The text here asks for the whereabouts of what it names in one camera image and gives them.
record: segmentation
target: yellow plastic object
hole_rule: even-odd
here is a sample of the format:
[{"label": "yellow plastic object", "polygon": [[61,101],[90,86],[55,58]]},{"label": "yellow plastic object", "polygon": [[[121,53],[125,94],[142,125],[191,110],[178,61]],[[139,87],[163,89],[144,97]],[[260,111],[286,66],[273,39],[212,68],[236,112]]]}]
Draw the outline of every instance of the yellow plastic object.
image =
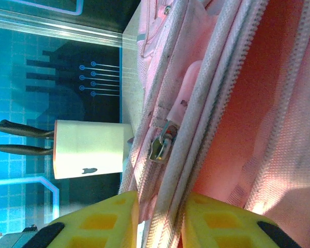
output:
[{"label": "yellow plastic object", "polygon": [[192,193],[185,209],[184,248],[278,248],[257,222],[272,220],[221,201]]},{"label": "yellow plastic object", "polygon": [[130,191],[57,218],[65,228],[48,248],[135,248],[137,192]]}]

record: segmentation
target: zipper track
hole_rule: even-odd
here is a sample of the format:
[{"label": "zipper track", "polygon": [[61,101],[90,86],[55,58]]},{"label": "zipper track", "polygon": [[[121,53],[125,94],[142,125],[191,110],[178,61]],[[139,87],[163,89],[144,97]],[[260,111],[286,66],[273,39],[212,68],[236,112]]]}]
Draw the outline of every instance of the zipper track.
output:
[{"label": "zipper track", "polygon": [[225,108],[230,100],[230,96],[234,88],[235,82],[237,81],[237,78],[241,72],[242,65],[245,61],[248,50],[252,44],[252,40],[256,34],[257,27],[264,14],[268,1],[269,0],[259,0],[254,3],[254,6],[252,6],[252,11],[250,14],[250,19],[247,20],[248,24],[241,31],[241,39],[237,44],[235,54],[232,56],[233,60],[230,69],[228,69],[227,71],[227,77],[222,81],[222,84],[220,85],[220,88],[218,90],[215,106],[212,110],[209,122],[205,130],[205,136],[201,142],[200,148],[198,150],[198,155],[193,165],[193,170],[191,171],[189,176],[189,182],[185,188],[181,204],[179,205],[171,242],[168,247],[178,246],[180,238],[180,230],[183,221],[184,204],[190,192],[192,191],[193,185],[201,170],[204,159],[209,151],[210,145],[215,136],[216,130],[220,124],[222,116],[225,112]]},{"label": "zipper track", "polygon": [[271,160],[276,151],[276,147],[280,138],[281,131],[284,127],[284,120],[288,111],[289,102],[295,88],[295,83],[299,74],[308,42],[310,39],[310,0],[305,0],[303,4],[302,14],[294,42],[294,47],[289,58],[288,71],[285,83],[281,92],[280,102],[278,104],[276,117],[273,123],[273,129],[269,138],[269,142],[263,157],[262,165],[256,177],[255,183],[251,190],[245,209],[253,211],[258,203],[258,193],[262,190],[263,183],[266,180],[266,174],[271,167]]}]

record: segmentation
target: pink backpack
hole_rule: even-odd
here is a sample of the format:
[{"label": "pink backpack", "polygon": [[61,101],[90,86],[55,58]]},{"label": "pink backpack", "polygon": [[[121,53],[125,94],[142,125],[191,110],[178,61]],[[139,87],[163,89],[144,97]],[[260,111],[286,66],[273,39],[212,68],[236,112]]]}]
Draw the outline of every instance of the pink backpack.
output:
[{"label": "pink backpack", "polygon": [[310,247],[310,1],[142,0],[137,44],[120,193],[138,191],[143,247],[177,247],[192,190]]}]

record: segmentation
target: blue tiled wall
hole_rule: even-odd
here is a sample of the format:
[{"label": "blue tiled wall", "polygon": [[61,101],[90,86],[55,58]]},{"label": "blue tiled wall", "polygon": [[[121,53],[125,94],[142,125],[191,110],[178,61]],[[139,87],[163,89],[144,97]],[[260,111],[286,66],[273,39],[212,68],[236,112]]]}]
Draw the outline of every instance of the blue tiled wall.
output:
[{"label": "blue tiled wall", "polygon": [[[44,114],[49,106],[49,95],[41,92],[26,92],[26,85],[54,87],[53,81],[27,80],[26,72],[53,74],[48,68],[34,68],[26,66],[26,59],[46,61],[48,57],[42,55],[42,50],[55,51],[65,43],[64,40],[23,34],[11,30],[0,29],[0,121],[8,119],[18,123],[34,124],[45,129],[52,129],[55,116]],[[28,144],[25,137],[17,137],[0,133],[0,144]],[[51,157],[45,158],[45,170],[34,175],[52,179]],[[0,179],[20,178],[26,175],[26,157],[0,152]],[[35,209],[30,208],[32,215],[25,211],[25,185],[0,186],[0,232],[12,233],[22,231],[25,219],[34,219]],[[48,204],[50,193],[45,191]]]}]

